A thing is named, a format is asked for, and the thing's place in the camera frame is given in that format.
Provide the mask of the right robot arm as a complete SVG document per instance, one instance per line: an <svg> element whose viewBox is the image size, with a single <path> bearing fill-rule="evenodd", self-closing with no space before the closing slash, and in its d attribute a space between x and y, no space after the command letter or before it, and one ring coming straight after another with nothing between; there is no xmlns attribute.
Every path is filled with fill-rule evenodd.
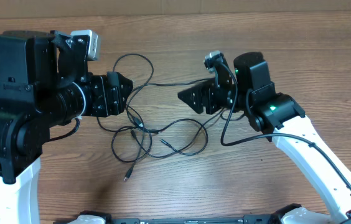
<svg viewBox="0 0 351 224"><path fill-rule="evenodd" d="M214 51L206 55L204 65L214 77L179 92L179 99L198 114L213 114L220 109L243 111L259 134L229 145L267 139L295 163L329 211L324 215L290 204L259 221L351 223L351 171L322 140L295 99L276 92L263 54L241 54L230 69L224 55Z"/></svg>

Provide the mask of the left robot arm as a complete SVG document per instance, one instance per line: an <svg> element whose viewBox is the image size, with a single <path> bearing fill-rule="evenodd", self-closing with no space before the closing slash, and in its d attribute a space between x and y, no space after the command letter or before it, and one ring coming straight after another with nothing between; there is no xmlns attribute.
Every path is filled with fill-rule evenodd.
<svg viewBox="0 0 351 224"><path fill-rule="evenodd" d="M40 157L52 127L124 111L132 81L88 71L99 47L91 30L0 34L0 223L40 221Z"/></svg>

